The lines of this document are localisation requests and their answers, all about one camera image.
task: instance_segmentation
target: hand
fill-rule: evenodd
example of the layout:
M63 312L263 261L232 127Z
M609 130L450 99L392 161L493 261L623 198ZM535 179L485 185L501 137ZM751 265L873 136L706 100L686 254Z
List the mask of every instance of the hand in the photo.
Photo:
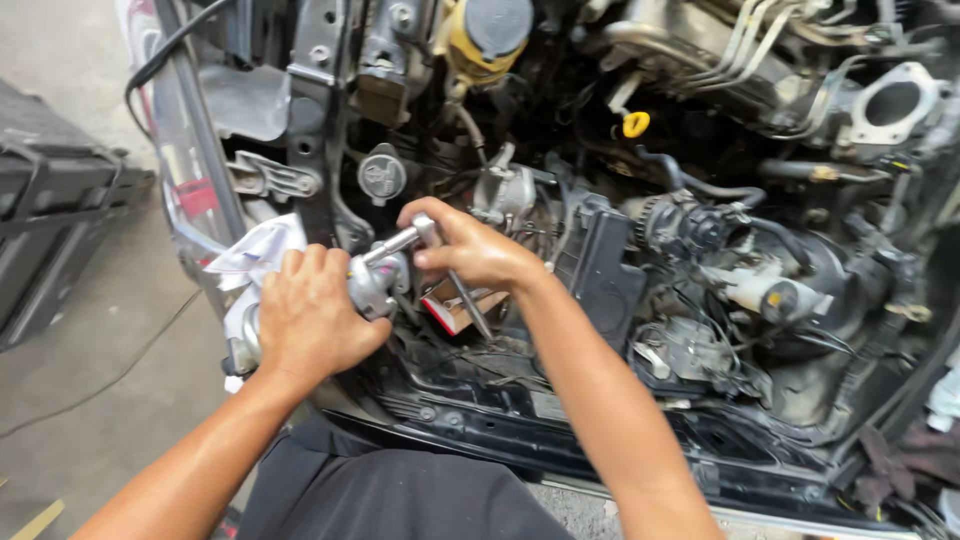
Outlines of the hand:
M390 335L387 319L367 322L347 294L350 255L319 244L288 251L263 282L257 373L276 376L301 400L326 377L353 367Z
M396 223L409 227L414 215L426 212L440 226L448 245L424 249L414 255L414 264L428 273L455 270L469 284L502 290L543 277L543 261L523 246L473 216L433 197L403 207Z

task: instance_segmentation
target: black toolbox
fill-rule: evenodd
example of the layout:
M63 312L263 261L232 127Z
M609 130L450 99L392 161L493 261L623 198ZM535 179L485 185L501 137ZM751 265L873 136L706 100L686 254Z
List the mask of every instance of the black toolbox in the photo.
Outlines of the black toolbox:
M51 324L110 219L154 182L0 81L0 352Z

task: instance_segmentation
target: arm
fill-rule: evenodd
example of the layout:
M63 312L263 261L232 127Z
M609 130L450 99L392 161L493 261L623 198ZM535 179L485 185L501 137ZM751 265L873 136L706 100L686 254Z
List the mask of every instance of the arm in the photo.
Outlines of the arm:
M312 245L287 252L264 282L259 369L212 416L130 481L74 536L203 540L297 404L326 377L379 347L347 294L349 256Z
M620 507L627 537L722 538L656 402L543 261L436 199L407 205L399 224L420 211L441 224L449 245L417 253L419 268L452 268L472 284L512 292L570 425Z

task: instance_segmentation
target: black plastic cover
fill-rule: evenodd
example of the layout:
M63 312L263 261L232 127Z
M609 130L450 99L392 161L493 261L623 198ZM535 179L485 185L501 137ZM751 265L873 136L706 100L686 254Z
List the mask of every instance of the black plastic cover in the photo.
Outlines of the black plastic cover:
M47 328L153 173L0 81L0 352Z
M530 36L534 5L530 0L467 0L464 27L485 61L513 53Z
M633 220L616 210L597 209L587 233L571 237L555 270L593 327L620 354L647 283L646 272L623 263L634 227Z

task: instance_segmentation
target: brake fluid reservoir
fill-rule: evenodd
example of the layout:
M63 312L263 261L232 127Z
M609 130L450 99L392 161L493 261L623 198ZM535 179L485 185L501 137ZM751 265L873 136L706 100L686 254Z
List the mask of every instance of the brake fluid reservoir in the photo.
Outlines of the brake fluid reservoir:
M434 53L451 71L475 85L510 71L534 23L531 0L460 0L450 6Z

